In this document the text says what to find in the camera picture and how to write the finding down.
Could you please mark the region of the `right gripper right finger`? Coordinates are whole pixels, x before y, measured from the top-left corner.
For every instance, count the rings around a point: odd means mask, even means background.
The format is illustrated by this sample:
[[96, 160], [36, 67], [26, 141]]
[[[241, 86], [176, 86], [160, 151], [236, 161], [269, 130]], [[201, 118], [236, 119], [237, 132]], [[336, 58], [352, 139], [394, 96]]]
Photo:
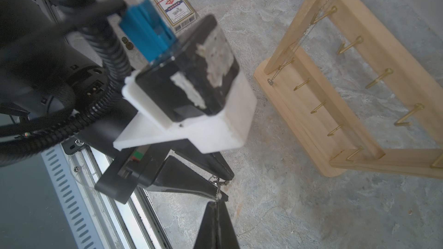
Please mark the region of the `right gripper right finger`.
[[227, 206], [224, 201], [217, 203], [217, 248], [240, 249]]

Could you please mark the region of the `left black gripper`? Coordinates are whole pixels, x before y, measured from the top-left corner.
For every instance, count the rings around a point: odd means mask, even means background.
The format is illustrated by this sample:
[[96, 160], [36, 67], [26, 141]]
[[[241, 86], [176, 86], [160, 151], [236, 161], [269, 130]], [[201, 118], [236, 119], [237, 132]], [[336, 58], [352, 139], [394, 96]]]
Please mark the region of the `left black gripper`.
[[175, 157], [177, 155], [218, 178], [231, 181], [235, 174], [220, 152], [201, 153], [182, 139], [124, 149], [100, 177], [95, 190], [126, 204], [137, 187], [147, 191], [193, 194], [227, 202], [228, 195]]

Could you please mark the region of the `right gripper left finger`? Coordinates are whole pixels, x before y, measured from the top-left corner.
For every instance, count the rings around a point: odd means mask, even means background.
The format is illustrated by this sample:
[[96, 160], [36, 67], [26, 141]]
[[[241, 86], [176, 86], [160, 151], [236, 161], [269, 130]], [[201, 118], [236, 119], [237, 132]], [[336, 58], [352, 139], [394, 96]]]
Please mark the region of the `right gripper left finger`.
[[216, 248], [216, 206], [216, 202], [207, 203], [194, 249]]

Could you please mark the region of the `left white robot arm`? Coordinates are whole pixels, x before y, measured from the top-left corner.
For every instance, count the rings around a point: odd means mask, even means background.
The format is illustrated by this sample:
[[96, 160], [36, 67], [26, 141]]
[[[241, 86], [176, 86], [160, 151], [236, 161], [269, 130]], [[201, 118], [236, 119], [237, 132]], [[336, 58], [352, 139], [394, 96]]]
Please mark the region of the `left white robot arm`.
[[189, 118], [221, 113], [239, 66], [234, 63], [213, 87], [209, 63], [197, 54], [206, 41], [213, 56], [231, 52], [216, 18], [204, 17], [177, 39], [149, 1], [51, 1], [65, 15], [59, 24], [31, 0], [1, 0], [1, 113], [24, 113], [22, 122], [1, 127], [1, 166], [78, 137], [110, 154], [113, 161], [95, 189], [121, 203], [137, 187], [227, 201], [219, 186], [186, 165], [230, 181], [234, 173], [220, 151], [204, 153], [188, 137], [113, 146], [138, 113], [122, 96], [130, 75], [150, 106], [180, 129]]

